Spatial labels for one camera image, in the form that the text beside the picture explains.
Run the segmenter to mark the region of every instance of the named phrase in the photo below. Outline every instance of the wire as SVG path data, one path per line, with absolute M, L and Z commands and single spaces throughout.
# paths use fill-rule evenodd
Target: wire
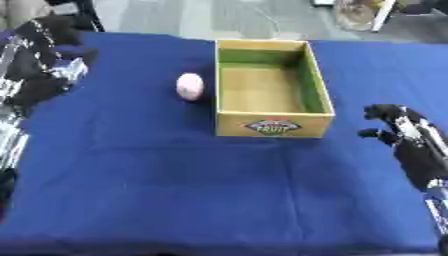
M 267 19 L 268 21 L 271 22 L 272 27 L 274 28 L 275 32 L 277 34 L 281 33 L 280 30 L 280 26 L 279 26 L 279 22 L 277 20 L 275 20 L 274 18 L 272 18 L 270 15 L 268 15 L 266 12 L 264 12 L 262 9 L 253 6 L 253 5 L 248 5 L 245 3 L 240 3 L 242 6 L 244 6 L 245 8 L 251 9 L 252 11 L 255 11 L 256 13 L 258 13 L 259 15 L 261 15 L 262 17 L 264 17 L 265 19 Z

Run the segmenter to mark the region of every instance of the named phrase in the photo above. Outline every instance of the ball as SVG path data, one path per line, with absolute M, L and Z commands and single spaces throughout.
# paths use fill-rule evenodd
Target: ball
M 185 100 L 198 100 L 204 93 L 204 81 L 198 74 L 185 73 L 177 79 L 176 91 Z

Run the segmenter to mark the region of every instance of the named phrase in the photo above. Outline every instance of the robot finger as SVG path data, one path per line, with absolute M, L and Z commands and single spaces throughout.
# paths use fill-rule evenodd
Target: robot finger
M 92 64 L 92 62 L 96 59 L 96 56 L 98 55 L 98 50 L 97 49 L 88 49 L 81 53 L 61 50 L 61 51 L 58 51 L 58 53 L 61 56 L 61 59 L 63 59 L 63 60 L 75 60 L 77 58 L 82 58 L 83 62 L 88 67 L 90 67 L 90 65 Z
M 358 136 L 361 138 L 378 138 L 378 140 L 389 146 L 392 146 L 399 140 L 396 134 L 376 128 L 361 130 L 358 132 Z
M 367 120 L 378 118 L 390 123 L 403 114 L 400 105 L 395 104 L 373 104 L 364 108 L 364 118 Z
M 81 45 L 79 31 L 75 28 L 75 18 L 65 15 L 50 15 L 37 18 L 36 21 L 42 24 L 51 34 L 55 45 Z

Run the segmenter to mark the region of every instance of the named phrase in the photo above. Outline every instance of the black robotic glove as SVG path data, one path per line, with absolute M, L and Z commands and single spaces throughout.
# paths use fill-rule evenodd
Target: black robotic glove
M 425 116 L 402 105 L 375 104 L 364 109 L 366 119 L 380 119 L 389 127 L 364 129 L 360 137 L 374 137 L 389 145 L 412 185 L 424 192 L 433 179 L 448 178 L 445 152 L 436 142 L 447 137 Z
M 70 89 L 97 56 L 96 49 L 82 49 L 80 52 L 57 49 L 59 45 L 82 45 L 75 22 L 69 16 L 50 15 L 31 20 L 18 27 L 5 45 L 11 41 L 18 41 L 20 46 L 14 52 L 4 79 L 20 82 L 20 90 L 5 97 L 4 104 L 19 110 L 21 116 L 27 116 L 39 102 Z M 55 68 L 58 61 L 76 59 L 82 62 L 76 62 L 77 65 L 72 65 L 71 69 Z

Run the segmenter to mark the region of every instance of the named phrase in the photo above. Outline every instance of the gray floor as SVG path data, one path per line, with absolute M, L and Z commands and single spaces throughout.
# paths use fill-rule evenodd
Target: gray floor
M 394 16 L 379 33 L 349 32 L 309 0 L 94 0 L 108 31 L 187 38 L 448 42 L 448 16 Z

